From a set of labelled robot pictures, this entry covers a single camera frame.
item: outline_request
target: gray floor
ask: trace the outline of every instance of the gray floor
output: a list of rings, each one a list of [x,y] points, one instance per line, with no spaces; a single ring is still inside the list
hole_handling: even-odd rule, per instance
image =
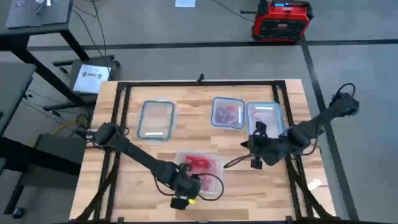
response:
[[[221,1],[234,11],[254,10],[258,0]],[[311,1],[315,18],[310,24],[308,40],[394,39],[398,30],[398,2],[377,1]],[[77,6],[94,12],[85,1]],[[100,0],[98,3],[107,44],[140,44],[169,42],[247,41],[251,40],[251,24],[226,11],[210,0],[197,0],[195,8],[175,8],[172,0]],[[82,14],[96,43],[101,44],[98,21]],[[73,15],[71,31],[81,44],[91,44],[81,21]],[[30,46],[66,45],[57,34],[32,37]],[[396,222],[398,181],[397,141],[393,116],[398,109],[394,94],[396,45],[317,46],[310,47],[326,103],[343,83],[354,82],[361,112],[353,118],[333,122],[339,152],[348,177],[358,215],[362,220]],[[64,74],[51,61],[75,58],[73,52],[32,52],[61,79]],[[88,51],[90,56],[97,51]],[[234,78],[301,78],[312,115],[318,106],[299,46],[290,47],[230,47],[200,49],[109,50],[123,66],[122,80],[181,80],[196,79],[201,73],[207,79]],[[11,53],[0,52],[1,61],[19,61]],[[37,75],[30,86],[40,94],[64,100]],[[46,99],[32,101],[45,105]],[[60,121],[73,119],[63,114]],[[39,133],[51,132],[59,126],[52,119],[21,104],[6,136],[29,144]],[[321,139],[323,160],[338,215],[345,217],[341,191],[328,147]],[[18,174],[0,177],[0,210],[13,188]],[[0,215],[1,223],[51,223],[68,219],[73,190],[27,189],[20,201],[29,209],[21,220]]]

